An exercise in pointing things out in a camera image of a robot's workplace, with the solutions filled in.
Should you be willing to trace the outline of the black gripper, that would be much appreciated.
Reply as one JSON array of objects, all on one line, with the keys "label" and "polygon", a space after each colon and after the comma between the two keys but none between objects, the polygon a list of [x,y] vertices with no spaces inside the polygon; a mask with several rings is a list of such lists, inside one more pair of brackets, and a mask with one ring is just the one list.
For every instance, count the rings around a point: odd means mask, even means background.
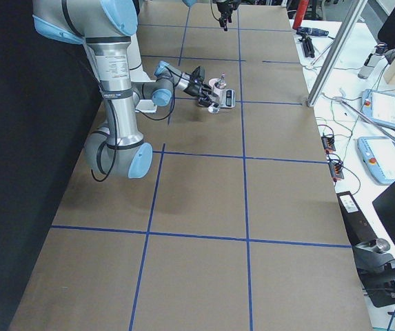
[{"label": "black gripper", "polygon": [[196,67],[190,74],[188,74],[188,82],[183,89],[184,93],[192,96],[199,97],[199,105],[203,107],[215,107],[219,105],[217,102],[211,100],[209,97],[218,97],[219,95],[214,91],[213,87],[205,84],[205,69],[203,66]]},{"label": "black gripper", "polygon": [[217,9],[220,13],[219,25],[225,32],[228,31],[228,21],[232,20],[232,13],[238,9],[239,2],[237,0],[217,0]]}]

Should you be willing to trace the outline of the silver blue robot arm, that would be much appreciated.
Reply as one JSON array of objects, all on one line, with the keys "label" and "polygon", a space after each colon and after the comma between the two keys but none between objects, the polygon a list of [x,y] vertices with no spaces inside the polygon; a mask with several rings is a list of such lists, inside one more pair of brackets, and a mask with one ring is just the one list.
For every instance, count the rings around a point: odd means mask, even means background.
[{"label": "silver blue robot arm", "polygon": [[42,36],[82,45],[103,97],[105,122],[87,138],[85,156],[92,173],[129,179],[144,177],[153,149],[136,121],[140,101],[154,108],[173,106],[176,90],[196,97],[199,105],[217,106],[205,73],[188,74],[162,61],[151,81],[141,67],[136,42],[141,1],[34,1],[35,30]]}]

